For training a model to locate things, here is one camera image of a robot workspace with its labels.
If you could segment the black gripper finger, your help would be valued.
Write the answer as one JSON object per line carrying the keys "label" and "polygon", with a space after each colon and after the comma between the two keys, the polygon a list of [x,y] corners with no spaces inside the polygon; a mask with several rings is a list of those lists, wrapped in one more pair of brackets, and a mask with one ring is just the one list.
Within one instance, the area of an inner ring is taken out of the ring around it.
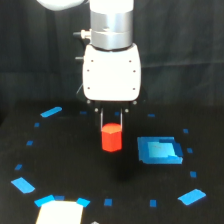
{"label": "black gripper finger", "polygon": [[120,126],[121,126],[121,129],[123,129],[123,109],[121,108],[120,109]]}
{"label": "black gripper finger", "polygon": [[104,126],[104,109],[100,109],[100,131],[102,131],[102,128]]}

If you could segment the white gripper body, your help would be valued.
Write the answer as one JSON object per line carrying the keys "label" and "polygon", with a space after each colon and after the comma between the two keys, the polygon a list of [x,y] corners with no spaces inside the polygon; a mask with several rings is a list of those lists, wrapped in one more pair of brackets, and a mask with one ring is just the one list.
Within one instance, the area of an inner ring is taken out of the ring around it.
{"label": "white gripper body", "polygon": [[126,103],[136,101],[141,89],[138,47],[123,51],[101,51],[88,44],[83,57],[82,84],[76,92],[80,101]]}

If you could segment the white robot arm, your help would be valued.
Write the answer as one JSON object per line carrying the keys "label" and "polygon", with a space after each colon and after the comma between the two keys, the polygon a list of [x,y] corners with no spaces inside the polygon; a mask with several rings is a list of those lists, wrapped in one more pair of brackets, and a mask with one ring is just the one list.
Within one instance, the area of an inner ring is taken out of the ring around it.
{"label": "white robot arm", "polygon": [[62,11],[85,2],[90,9],[90,28],[75,35],[89,44],[82,57],[82,88],[94,105],[98,124],[103,123],[103,104],[121,102],[129,111],[141,88],[141,62],[133,42],[134,0],[36,0],[51,11]]}

